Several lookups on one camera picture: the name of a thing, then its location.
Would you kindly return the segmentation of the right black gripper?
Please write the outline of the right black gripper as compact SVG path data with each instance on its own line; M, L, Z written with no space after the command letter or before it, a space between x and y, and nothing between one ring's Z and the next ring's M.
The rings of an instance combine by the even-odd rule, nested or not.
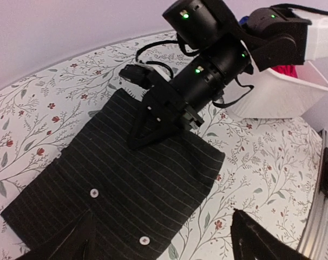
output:
M210 102L218 108L236 104L217 103L224 88L238 75L253 74L250 55L239 40L220 40L204 50L169 82L152 76L154 86L136 112L127 145L139 150L176 134L180 128L203 124L198 113Z

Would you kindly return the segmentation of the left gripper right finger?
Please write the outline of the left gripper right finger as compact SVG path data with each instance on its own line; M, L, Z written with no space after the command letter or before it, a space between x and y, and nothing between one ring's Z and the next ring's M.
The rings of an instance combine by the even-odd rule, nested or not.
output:
M233 256L243 259L308 259L280 242L245 211L235 209L232 217L231 239Z

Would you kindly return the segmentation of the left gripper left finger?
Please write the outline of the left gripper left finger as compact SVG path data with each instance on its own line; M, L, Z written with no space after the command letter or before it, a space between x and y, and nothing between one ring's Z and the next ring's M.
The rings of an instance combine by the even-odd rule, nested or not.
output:
M96 259L96 225L86 211L53 238L19 259Z

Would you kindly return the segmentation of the black striped garment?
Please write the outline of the black striped garment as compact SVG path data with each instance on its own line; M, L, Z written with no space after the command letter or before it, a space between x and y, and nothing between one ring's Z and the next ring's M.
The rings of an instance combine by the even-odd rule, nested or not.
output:
M157 259L209 195L225 154L189 131L138 151L127 138L140 107L117 90L1 213L33 249L85 211L98 259Z

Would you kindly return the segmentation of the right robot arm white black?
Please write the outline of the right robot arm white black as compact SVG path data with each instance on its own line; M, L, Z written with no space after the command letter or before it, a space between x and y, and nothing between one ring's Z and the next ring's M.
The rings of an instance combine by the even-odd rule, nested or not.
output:
M154 61L137 60L120 71L123 79L146 90L127 140L133 150L200 127L199 112L208 103L227 108L218 100L242 73L328 56L324 10L277 4L259 8L239 23L223 1L176 1L163 18L175 30L180 50L191 48L192 61L169 79Z

